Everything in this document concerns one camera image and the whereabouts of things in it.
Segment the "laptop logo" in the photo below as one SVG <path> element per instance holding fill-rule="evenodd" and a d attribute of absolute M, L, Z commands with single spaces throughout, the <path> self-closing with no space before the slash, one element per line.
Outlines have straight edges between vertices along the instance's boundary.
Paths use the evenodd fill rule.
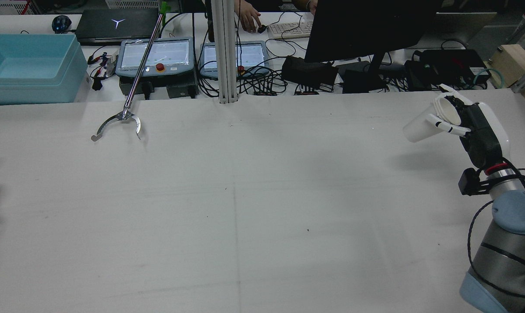
<path fill-rule="evenodd" d="M 115 29 L 117 29 L 117 26 L 119 26 L 119 23 L 123 22 L 125 19 L 123 20 L 113 20 L 115 22 Z"/>

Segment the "cup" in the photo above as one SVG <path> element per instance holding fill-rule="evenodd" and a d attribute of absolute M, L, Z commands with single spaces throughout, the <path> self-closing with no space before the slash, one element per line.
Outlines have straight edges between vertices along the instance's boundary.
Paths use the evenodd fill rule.
<path fill-rule="evenodd" d="M 435 99 L 434 106 L 438 117 L 453 125 L 461 125 L 461 117 L 448 99 L 440 95 Z"/>
<path fill-rule="evenodd" d="M 441 133 L 442 130 L 427 121 L 427 115 L 437 116 L 435 106 L 429 105 L 421 114 L 417 115 L 412 121 L 403 127 L 403 134 L 412 143 L 421 141 L 425 138 Z"/>

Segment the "desk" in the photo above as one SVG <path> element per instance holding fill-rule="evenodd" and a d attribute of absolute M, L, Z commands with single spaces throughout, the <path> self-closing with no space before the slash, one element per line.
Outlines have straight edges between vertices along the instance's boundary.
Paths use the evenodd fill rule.
<path fill-rule="evenodd" d="M 525 166 L 525 100 L 491 105 Z M 436 95 L 0 107 L 0 312 L 453 313 L 488 196 L 459 140 L 401 128 Z M 475 253 L 491 217 L 477 219 Z"/>
<path fill-rule="evenodd" d="M 167 19 L 174 15 L 174 13 L 167 14 Z M 261 22 L 264 24 L 276 22 L 278 18 L 280 18 L 280 15 L 281 13 L 264 12 L 261 16 Z M 68 14 L 68 16 L 72 21 L 72 29 L 76 29 L 79 24 L 81 15 Z M 22 30 L 27 30 L 29 33 L 53 33 L 51 29 L 51 22 L 54 19 L 54 17 L 55 15 L 24 15 L 9 16 L 9 18 L 5 18 L 5 16 L 0 16 L 0 33 L 20 33 Z M 297 22 L 299 21 L 299 19 L 300 17 L 298 15 L 289 12 L 283 14 L 282 18 L 280 19 L 280 22 Z M 177 18 L 175 18 L 175 20 L 171 21 L 171 23 L 169 23 L 166 26 L 162 33 L 162 37 L 170 37 L 170 34 L 175 35 L 177 37 L 192 36 L 193 27 L 191 22 L 192 18 L 190 13 L 178 16 Z M 202 40 L 206 34 L 207 28 L 207 20 L 205 19 L 204 14 L 196 13 L 195 44 L 197 57 L 200 54 Z M 239 34 L 242 41 L 264 41 L 268 39 L 268 34 L 266 32 L 262 34 L 251 34 L 240 29 Z M 301 46 L 306 47 L 308 43 L 308 38 L 296 39 L 295 41 L 298 42 Z M 97 48 L 99 47 L 83 46 L 83 53 L 85 57 L 88 58 L 88 56 L 91 55 Z M 113 53 L 117 51 L 117 49 L 119 49 L 119 47 L 117 46 L 105 47 L 101 49 L 96 55 L 100 55 L 103 51 Z M 293 48 L 290 45 L 276 41 L 269 41 L 268 49 L 281 56 L 290 55 L 294 52 Z M 295 55 L 304 57 L 304 51 L 300 48 L 297 48 L 297 53 Z M 283 59 L 270 60 L 270 65 L 274 69 L 281 69 L 283 62 Z M 96 65 L 89 66 L 88 73 L 91 73 L 95 66 Z M 112 77 L 111 79 L 107 79 L 102 83 L 104 87 L 100 91 L 93 91 L 92 89 L 89 89 L 87 95 L 84 97 L 85 101 L 125 101 L 125 96 L 121 93 L 121 89 L 119 89 L 119 80 L 117 79 L 117 77 Z M 291 84 L 288 87 L 288 94 L 293 95 L 295 85 L 296 84 Z M 163 88 L 156 88 L 155 93 L 151 94 L 150 98 L 153 100 L 169 99 L 166 90 Z M 143 97 L 141 95 L 137 95 L 137 99 L 143 99 Z"/>

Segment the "keyboard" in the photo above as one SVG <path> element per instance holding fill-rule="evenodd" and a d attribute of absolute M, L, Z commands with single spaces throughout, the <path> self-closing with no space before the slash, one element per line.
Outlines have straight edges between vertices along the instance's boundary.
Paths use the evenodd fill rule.
<path fill-rule="evenodd" d="M 268 25 L 268 37 L 274 39 L 308 38 L 311 35 L 312 21 L 279 23 Z"/>

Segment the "blue cable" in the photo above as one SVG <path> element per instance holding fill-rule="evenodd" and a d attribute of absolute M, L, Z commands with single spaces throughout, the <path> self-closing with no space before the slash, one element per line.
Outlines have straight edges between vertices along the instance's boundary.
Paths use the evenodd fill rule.
<path fill-rule="evenodd" d="M 501 89 L 504 87 L 505 85 L 504 75 L 502 75 L 502 73 L 500 73 L 500 71 L 497 69 L 482 69 L 481 71 L 479 71 L 479 73 L 477 73 L 477 75 L 475 75 L 475 78 L 473 79 L 473 85 L 477 83 L 477 79 L 479 78 L 479 75 L 485 71 L 493 71 L 494 73 L 497 73 L 498 77 L 500 77 L 500 87 L 498 88 Z"/>

